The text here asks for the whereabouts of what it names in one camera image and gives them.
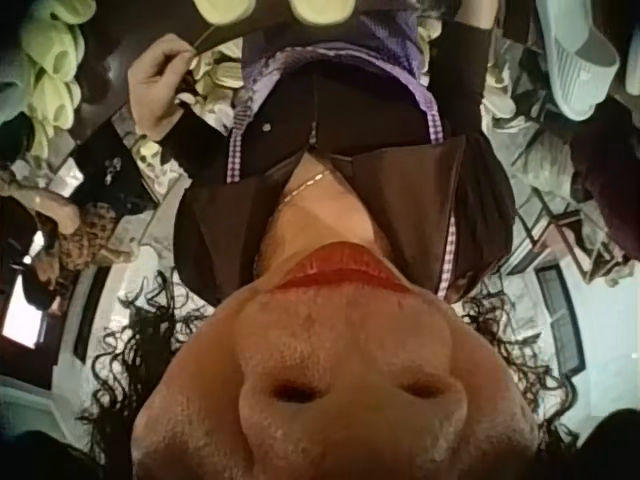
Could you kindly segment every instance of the red lipstick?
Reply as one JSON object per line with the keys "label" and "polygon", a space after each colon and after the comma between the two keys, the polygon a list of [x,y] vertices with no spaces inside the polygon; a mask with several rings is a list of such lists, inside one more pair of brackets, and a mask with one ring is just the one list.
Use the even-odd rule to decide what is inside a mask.
{"label": "red lipstick", "polygon": [[358,283],[409,293],[397,275],[368,248],[355,243],[325,245],[293,267],[276,290],[312,288]]}

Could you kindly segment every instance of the purple checkered fabric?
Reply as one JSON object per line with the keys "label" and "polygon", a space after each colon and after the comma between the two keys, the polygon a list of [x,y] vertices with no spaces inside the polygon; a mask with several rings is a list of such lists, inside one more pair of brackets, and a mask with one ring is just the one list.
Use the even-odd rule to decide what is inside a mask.
{"label": "purple checkered fabric", "polygon": [[[262,55],[255,51],[256,48],[247,51],[245,47],[245,88],[237,102],[231,131],[227,183],[240,181],[244,132],[277,82],[285,73],[317,60],[329,59],[393,75],[411,90],[418,106],[424,111],[431,141],[444,142],[444,131],[436,101],[420,83],[424,59],[417,41],[416,12],[399,11],[384,17],[362,15],[358,22],[361,28],[358,30],[360,36],[357,45],[350,44],[346,38],[338,42],[322,42],[312,46],[288,47],[270,52],[264,43],[257,42],[256,48],[261,50]],[[451,282],[455,246],[456,224],[452,213],[437,291],[440,298],[445,297]]]}

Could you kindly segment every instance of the chain necklace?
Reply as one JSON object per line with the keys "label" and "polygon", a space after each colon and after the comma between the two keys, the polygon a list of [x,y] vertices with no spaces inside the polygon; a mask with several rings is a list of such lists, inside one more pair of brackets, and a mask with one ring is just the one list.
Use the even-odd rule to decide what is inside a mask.
{"label": "chain necklace", "polygon": [[[307,180],[306,182],[304,182],[302,185],[300,185],[298,188],[296,188],[295,190],[293,190],[291,193],[289,193],[286,197],[284,197],[284,199],[282,200],[282,202],[280,202],[280,205],[278,205],[278,208],[276,209],[276,211],[274,212],[273,216],[271,217],[271,219],[269,220],[269,224],[267,225],[267,229],[266,231],[269,232],[269,230],[271,229],[271,225],[273,224],[273,219],[276,217],[276,215],[288,204],[291,202],[291,200],[293,200],[294,198],[296,198],[298,195],[300,195],[302,192],[304,192],[307,188],[315,185],[316,183],[318,183],[320,180],[324,179],[327,177],[327,175],[329,175],[331,173],[330,169],[326,169],[323,170],[322,172],[318,173],[317,175],[314,175],[313,177],[311,177],[309,180]],[[258,252],[258,254],[256,255],[256,258],[253,261],[253,278],[254,280],[257,280],[259,275],[258,275],[258,267],[260,265],[260,260],[262,259],[262,247],[260,249],[260,251]]]}

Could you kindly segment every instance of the nose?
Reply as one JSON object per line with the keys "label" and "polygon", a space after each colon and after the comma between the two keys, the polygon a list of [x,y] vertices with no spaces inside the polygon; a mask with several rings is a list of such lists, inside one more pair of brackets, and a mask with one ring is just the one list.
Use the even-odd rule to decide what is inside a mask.
{"label": "nose", "polygon": [[256,478],[435,478],[466,418],[461,385],[364,362],[338,370],[248,378],[240,417]]}

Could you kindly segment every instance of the nostril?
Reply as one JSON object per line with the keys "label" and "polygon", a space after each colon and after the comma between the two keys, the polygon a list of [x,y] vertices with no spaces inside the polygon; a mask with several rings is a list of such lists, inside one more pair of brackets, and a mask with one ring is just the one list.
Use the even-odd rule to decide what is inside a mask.
{"label": "nostril", "polygon": [[273,389],[273,397],[284,403],[311,403],[324,396],[324,394],[310,385],[297,383],[283,383]]}
{"label": "nostril", "polygon": [[409,383],[400,388],[403,392],[408,393],[412,397],[420,398],[422,400],[437,398],[443,393],[437,386],[420,382]]}

